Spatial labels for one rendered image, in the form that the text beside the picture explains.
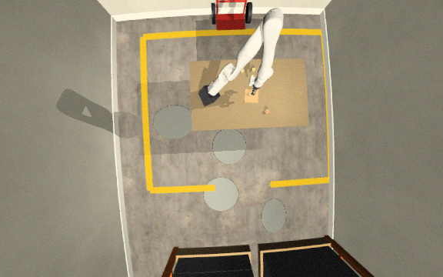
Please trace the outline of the tan square mat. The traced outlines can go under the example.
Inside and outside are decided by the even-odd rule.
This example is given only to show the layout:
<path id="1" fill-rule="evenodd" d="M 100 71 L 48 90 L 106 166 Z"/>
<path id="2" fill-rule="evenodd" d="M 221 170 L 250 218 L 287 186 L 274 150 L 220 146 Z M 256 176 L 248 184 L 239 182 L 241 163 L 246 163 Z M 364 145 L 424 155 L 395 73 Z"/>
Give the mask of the tan square mat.
<path id="1" fill-rule="evenodd" d="M 258 103 L 258 90 L 256 90 L 255 96 L 248 95 L 249 92 L 252 92 L 252 89 L 245 89 L 245 102 Z"/>

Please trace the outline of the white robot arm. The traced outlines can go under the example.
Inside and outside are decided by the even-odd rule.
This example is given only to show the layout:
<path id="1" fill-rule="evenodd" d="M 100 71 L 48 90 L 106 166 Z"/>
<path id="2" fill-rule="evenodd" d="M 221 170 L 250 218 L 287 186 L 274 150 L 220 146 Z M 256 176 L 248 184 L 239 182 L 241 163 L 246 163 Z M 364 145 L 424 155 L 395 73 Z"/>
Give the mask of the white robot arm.
<path id="1" fill-rule="evenodd" d="M 264 42 L 261 65 L 258 69 L 258 76 L 255 79 L 255 77 L 251 75 L 248 84 L 249 86 L 254 84 L 256 88 L 260 88 L 268 77 L 270 78 L 270 76 L 273 74 L 273 69 L 271 66 L 274 59 L 275 46 L 282 26 L 282 10 L 280 8 L 272 8 L 269 10 L 255 32 L 238 52 L 236 66 L 234 67 L 232 63 L 228 63 L 221 70 L 218 77 L 209 85 L 208 93 L 211 95 L 216 95 L 228 83 L 228 81 L 235 79 L 240 73 L 241 69 L 243 69 L 255 57 L 258 50 L 261 48 L 262 43 Z"/>

